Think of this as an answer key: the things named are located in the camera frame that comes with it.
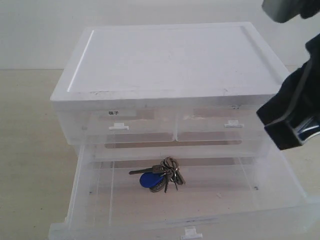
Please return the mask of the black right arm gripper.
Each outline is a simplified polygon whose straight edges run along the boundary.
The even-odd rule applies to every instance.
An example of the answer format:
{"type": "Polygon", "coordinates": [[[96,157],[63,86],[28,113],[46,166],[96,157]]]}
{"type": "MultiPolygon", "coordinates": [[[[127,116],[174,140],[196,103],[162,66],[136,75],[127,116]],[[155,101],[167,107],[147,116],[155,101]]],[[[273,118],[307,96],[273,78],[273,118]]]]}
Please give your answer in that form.
{"type": "Polygon", "coordinates": [[[300,17],[307,21],[307,29],[311,27],[313,35],[305,44],[309,54],[309,61],[312,62],[311,69],[315,73],[320,72],[320,1],[305,0],[301,7],[300,17]]]}

